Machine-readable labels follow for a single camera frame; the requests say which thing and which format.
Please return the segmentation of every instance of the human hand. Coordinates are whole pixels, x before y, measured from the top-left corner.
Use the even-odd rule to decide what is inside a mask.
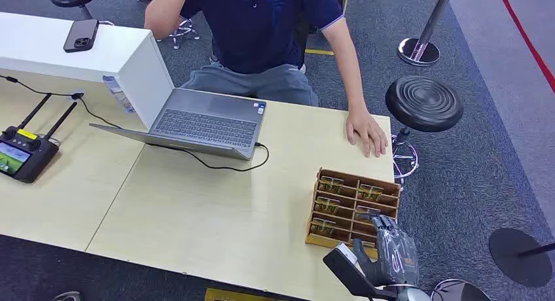
[[[347,139],[352,145],[355,144],[354,131],[361,136],[363,152],[366,157],[370,156],[370,140],[374,143],[374,155],[376,157],[385,154],[385,147],[389,146],[389,141],[365,105],[349,108],[345,129]]]

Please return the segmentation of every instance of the smartphone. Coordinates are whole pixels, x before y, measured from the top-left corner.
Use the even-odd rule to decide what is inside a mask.
[[[98,20],[80,20],[71,25],[63,49],[65,52],[85,51],[92,48]]]

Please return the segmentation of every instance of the robotic hand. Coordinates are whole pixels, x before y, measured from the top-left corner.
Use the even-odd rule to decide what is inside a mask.
[[[338,245],[324,263],[355,296],[393,301],[430,301],[417,288],[418,257],[414,240],[384,215],[372,218],[378,231],[378,260],[370,261],[360,239],[353,240],[351,252],[344,244]]]
[[[360,239],[353,240],[353,253],[364,275],[374,286],[418,285],[418,256],[414,240],[399,229],[394,219],[372,218],[378,231],[378,261],[371,262]]]

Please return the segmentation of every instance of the chrome stanchion pole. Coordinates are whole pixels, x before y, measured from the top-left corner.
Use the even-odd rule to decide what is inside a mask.
[[[429,41],[432,37],[435,24],[447,3],[449,3],[449,0],[437,1],[420,38],[407,38],[401,41],[397,54],[403,61],[420,67],[428,67],[439,60],[439,49]]]

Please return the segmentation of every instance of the wooden organizer box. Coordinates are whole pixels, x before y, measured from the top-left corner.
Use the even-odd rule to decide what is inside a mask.
[[[344,185],[338,193],[325,192],[318,190],[319,181],[322,176],[332,177],[344,180]],[[358,191],[361,185],[371,185],[383,188],[384,191],[380,199],[375,202],[362,200]],[[320,168],[318,171],[316,184],[314,186],[314,194],[312,197],[312,207],[306,224],[305,243],[312,243],[324,247],[336,247],[339,243],[345,243],[348,247],[352,247],[352,239],[359,238],[365,242],[371,243],[374,247],[365,246],[365,251],[370,258],[377,257],[376,246],[376,229],[372,223],[355,220],[355,208],[358,205],[379,209],[380,214],[395,218],[397,220],[397,209],[399,208],[399,196],[401,186],[397,183],[390,183],[381,180],[375,180],[348,173],[337,172]],[[318,196],[337,200],[340,202],[336,212],[331,215],[315,210],[316,199]],[[312,219],[319,218],[326,221],[335,222],[335,228],[331,236],[322,236],[311,232],[310,226]]]

